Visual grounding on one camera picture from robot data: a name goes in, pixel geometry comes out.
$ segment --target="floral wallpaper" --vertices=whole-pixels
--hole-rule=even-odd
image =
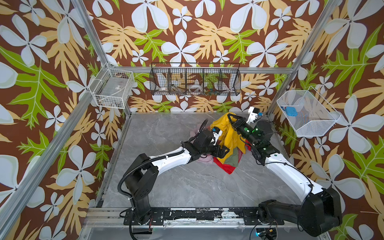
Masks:
[[[0,211],[100,69],[69,0],[0,0]],[[124,123],[91,103],[7,239],[76,239]]]
[[[84,1],[112,65],[188,62],[187,66],[244,67],[291,67],[326,2]],[[284,78],[284,74],[243,74],[239,96],[152,96],[149,75],[138,73],[128,103],[131,111],[140,113],[244,111],[249,106],[265,111]],[[218,80],[213,76],[210,81]]]
[[[383,14],[382,0],[343,1],[290,84],[290,89],[314,87],[330,112],[330,105],[340,112],[325,136],[296,137],[275,110],[295,166],[341,196],[343,224],[330,231],[335,240],[384,239]]]

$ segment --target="white wire basket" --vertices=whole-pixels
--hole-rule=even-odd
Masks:
[[[277,100],[277,104],[298,137],[324,136],[341,117],[313,87],[287,91]],[[297,116],[289,116],[284,110],[286,107],[295,108]]]
[[[134,82],[131,71],[110,68],[95,81],[99,81],[92,96],[100,107],[124,109]]]

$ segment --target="yellow cloth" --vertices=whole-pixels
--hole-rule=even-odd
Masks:
[[[228,114],[229,113],[224,114],[221,118],[211,124],[211,129],[213,127],[218,127],[221,131],[223,131],[221,136],[218,138],[221,140],[220,146],[224,145],[229,148],[229,153],[227,153],[224,158],[217,158],[222,164],[224,164],[228,157],[232,156],[233,150],[237,147],[245,154],[245,144],[240,140],[240,135],[238,135],[232,128],[228,119]]]

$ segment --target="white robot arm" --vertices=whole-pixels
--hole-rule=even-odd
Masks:
[[[280,177],[299,197],[301,204],[285,204],[268,200],[258,205],[257,215],[260,222],[269,224],[276,219],[300,224],[311,236],[318,236],[341,224],[340,196],[332,188],[324,189],[295,168],[279,151],[269,143],[265,133],[257,127],[252,128],[248,122],[255,122],[259,110],[252,108],[248,121],[240,116],[228,114],[233,129],[246,139],[252,155],[258,165],[266,166]],[[223,158],[229,149],[219,146],[217,140],[221,130],[214,127],[211,131],[204,128],[204,121],[198,134],[174,151],[159,156],[140,154],[118,183],[118,191],[129,197],[134,209],[135,220],[145,224],[151,217],[148,194],[156,178],[165,171],[191,163],[201,155],[211,154]],[[121,189],[125,183],[131,193]]]

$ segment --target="gray marble floor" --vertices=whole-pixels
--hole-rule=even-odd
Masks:
[[[141,153],[160,155],[180,146],[189,132],[208,118],[208,124],[220,118],[213,114],[134,114],[118,158],[103,207],[129,207],[126,196],[117,192],[117,184],[133,160]],[[281,148],[274,136],[272,144]],[[215,163],[192,162],[175,167],[157,177],[149,202],[152,207],[251,207],[276,199],[298,203],[295,193],[266,167],[256,164],[250,151],[229,175]]]

